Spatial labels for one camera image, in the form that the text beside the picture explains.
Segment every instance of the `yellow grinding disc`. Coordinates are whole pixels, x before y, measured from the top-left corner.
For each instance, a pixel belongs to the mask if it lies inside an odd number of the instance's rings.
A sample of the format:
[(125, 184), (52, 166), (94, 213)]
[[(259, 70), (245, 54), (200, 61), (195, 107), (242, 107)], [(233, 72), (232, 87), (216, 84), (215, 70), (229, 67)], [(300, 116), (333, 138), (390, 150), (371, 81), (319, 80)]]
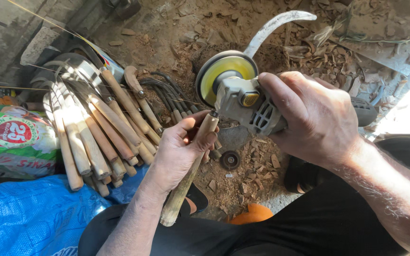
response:
[(212, 108), (216, 102), (213, 84), (216, 78), (226, 71), (236, 71), (245, 80), (253, 79), (258, 75), (254, 61), (240, 51), (228, 50), (213, 56), (201, 68), (196, 81), (199, 98)]

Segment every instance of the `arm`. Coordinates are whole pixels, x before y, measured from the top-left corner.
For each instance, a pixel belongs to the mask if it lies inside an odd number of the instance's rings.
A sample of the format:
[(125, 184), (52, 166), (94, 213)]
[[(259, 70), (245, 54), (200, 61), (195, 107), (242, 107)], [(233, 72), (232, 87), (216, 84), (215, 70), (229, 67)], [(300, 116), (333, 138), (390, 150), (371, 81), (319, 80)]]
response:
[(162, 135), (156, 153), (142, 183), (129, 203), (115, 230), (99, 250), (98, 256), (148, 256), (163, 203), (168, 193), (186, 175), (194, 160), (214, 148), (216, 133), (191, 141), (209, 111), (186, 117)]
[(286, 153), (343, 178), (369, 203), (389, 234), (410, 251), (410, 170), (360, 137), (350, 96), (298, 72), (259, 75), (288, 121), (271, 136)]

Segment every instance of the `blue sack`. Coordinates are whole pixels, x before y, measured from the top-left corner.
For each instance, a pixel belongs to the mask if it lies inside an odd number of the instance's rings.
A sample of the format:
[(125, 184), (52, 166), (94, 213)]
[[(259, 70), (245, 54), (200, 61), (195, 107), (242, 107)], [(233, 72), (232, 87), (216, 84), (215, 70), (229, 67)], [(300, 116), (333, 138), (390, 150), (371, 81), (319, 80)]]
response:
[(91, 219), (110, 206), (64, 174), (0, 184), (0, 256), (73, 256)]

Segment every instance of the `plastic bag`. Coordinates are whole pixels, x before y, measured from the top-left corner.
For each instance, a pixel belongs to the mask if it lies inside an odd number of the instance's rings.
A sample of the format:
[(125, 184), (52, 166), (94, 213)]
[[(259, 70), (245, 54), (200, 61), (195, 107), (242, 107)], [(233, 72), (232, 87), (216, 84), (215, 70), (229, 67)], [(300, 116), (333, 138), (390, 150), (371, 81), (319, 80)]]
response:
[(0, 177), (33, 179), (53, 174), (58, 138), (37, 112), (0, 105)]
[(75, 256), (83, 230), (110, 206), (63, 174), (0, 184), (0, 256)]

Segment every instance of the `left hand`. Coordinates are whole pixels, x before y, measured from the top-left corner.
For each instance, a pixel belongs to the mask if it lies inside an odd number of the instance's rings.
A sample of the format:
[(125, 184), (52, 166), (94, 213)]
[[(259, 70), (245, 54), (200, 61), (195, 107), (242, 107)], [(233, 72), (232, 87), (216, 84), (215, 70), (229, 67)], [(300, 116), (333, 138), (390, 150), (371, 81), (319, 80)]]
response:
[(161, 189), (161, 193), (174, 189), (202, 152), (205, 152), (203, 159), (206, 159), (210, 150), (214, 149), (218, 127), (214, 132), (194, 139), (208, 113), (209, 110), (204, 110), (187, 116), (163, 132), (159, 149), (146, 177)]

